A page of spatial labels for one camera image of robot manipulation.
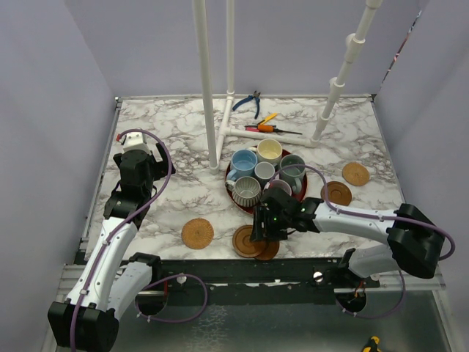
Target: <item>pliers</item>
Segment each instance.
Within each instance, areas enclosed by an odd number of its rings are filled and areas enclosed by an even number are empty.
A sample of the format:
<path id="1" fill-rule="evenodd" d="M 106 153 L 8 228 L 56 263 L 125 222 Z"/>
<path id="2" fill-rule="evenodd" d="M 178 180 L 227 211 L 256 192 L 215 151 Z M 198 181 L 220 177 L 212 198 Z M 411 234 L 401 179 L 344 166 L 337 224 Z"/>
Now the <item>pliers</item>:
<path id="1" fill-rule="evenodd" d="M 251 100 L 255 100 L 256 101 L 256 105 L 257 105 L 257 111 L 256 111 L 256 115 L 254 116 L 254 119 L 256 119 L 258 116 L 259 116 L 259 110 L 260 110 L 260 98 L 259 96 L 261 95 L 261 92 L 257 92 L 256 90 L 254 90 L 254 93 L 252 93 L 252 95 L 249 95 L 247 98 L 244 98 L 240 101 L 238 101 L 234 106 L 233 106 L 233 111 L 236 110 L 237 108 L 239 108 L 240 106 L 242 106 L 244 103 L 247 103 Z"/>

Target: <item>round tray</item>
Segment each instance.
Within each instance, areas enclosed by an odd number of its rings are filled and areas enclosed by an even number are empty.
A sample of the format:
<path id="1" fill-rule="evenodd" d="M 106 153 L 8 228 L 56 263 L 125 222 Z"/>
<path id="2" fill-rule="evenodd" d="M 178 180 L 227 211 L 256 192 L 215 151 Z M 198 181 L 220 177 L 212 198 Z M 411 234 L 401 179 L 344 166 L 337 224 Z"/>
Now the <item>round tray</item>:
<path id="1" fill-rule="evenodd" d="M 289 152 L 288 150 L 284 150 L 281 154 L 281 157 L 287 156 L 289 154 L 291 154 L 291 152 Z M 226 180 L 226 176 L 228 176 L 229 171 L 230 171 L 230 165 L 228 165 L 228 168 L 226 169 L 224 182 Z M 254 214 L 254 207 L 247 208 L 247 207 L 242 207 L 241 205 L 238 205 L 233 200 L 233 194 L 231 193 L 231 191 L 229 191 L 226 187 L 225 189 L 226 189 L 227 194 L 229 195 L 229 198 L 232 200 L 234 204 L 236 204 L 236 206 L 239 209 L 241 209 L 242 211 L 245 211 L 248 214 L 251 214 L 251 215 Z M 308 190 L 308 178 L 306 177 L 306 174 L 305 174 L 305 177 L 303 178 L 303 181 L 301 182 L 301 192 L 299 194 L 293 194 L 293 197 L 301 202 L 304 199 L 307 190 Z"/>

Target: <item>gray wall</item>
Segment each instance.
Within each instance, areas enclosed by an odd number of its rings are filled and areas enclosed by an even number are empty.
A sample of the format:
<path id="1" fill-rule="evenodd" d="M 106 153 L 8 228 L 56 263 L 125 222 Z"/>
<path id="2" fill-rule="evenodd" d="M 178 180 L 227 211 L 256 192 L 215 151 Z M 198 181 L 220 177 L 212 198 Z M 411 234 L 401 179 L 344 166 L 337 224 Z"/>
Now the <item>gray wall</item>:
<path id="1" fill-rule="evenodd" d="M 406 200 L 454 236 L 441 263 L 469 346 L 469 3 L 431 0 L 376 99 Z"/>
<path id="2" fill-rule="evenodd" d="M 65 0 L 117 95 L 200 93 L 199 58 L 188 0 Z M 384 1 L 348 93 L 377 92 L 426 0 Z M 237 0 L 237 92 L 328 92 L 364 0 Z M 225 1 L 207 0 L 214 92 L 226 91 Z"/>
<path id="3" fill-rule="evenodd" d="M 62 0 L 0 3 L 0 351 L 40 351 L 113 95 Z"/>

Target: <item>gray mug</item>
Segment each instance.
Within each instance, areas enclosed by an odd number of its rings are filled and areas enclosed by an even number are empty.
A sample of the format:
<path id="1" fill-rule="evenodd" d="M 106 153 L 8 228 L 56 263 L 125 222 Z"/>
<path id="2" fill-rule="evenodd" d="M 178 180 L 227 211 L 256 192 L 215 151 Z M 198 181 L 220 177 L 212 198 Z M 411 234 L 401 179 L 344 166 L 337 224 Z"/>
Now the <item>gray mug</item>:
<path id="1" fill-rule="evenodd" d="M 259 181 L 261 188 L 263 189 L 267 182 L 274 176 L 276 173 L 276 168 L 273 167 L 271 163 L 266 161 L 261 161 L 254 168 L 254 176 Z"/>
<path id="2" fill-rule="evenodd" d="M 261 199 L 261 185 L 253 177 L 244 176 L 236 182 L 227 180 L 225 186 L 232 192 L 234 202 L 242 207 L 253 207 Z"/>
<path id="3" fill-rule="evenodd" d="M 301 164 L 305 165 L 305 161 L 296 154 L 290 154 L 284 156 L 280 161 L 280 169 L 283 169 L 289 165 Z M 292 191 L 294 194 L 298 194 L 301 192 L 302 181 L 305 177 L 305 168 L 304 167 L 291 167 L 289 169 L 281 170 L 280 171 L 280 179 L 286 181 L 290 187 L 292 187 Z"/>

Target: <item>orange-handled screwdriver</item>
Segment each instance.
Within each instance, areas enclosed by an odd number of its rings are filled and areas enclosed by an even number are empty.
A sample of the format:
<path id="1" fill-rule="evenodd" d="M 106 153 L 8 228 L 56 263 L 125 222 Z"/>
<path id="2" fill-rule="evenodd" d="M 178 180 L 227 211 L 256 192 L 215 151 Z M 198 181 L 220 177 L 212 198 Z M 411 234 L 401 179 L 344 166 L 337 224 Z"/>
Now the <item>orange-handled screwdriver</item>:
<path id="1" fill-rule="evenodd" d="M 279 130 L 278 128 L 274 128 L 273 126 L 270 126 L 270 125 L 258 125 L 257 129 L 259 130 L 259 132 L 265 132 L 265 133 L 284 132 L 284 133 L 302 134 L 300 132 Z"/>

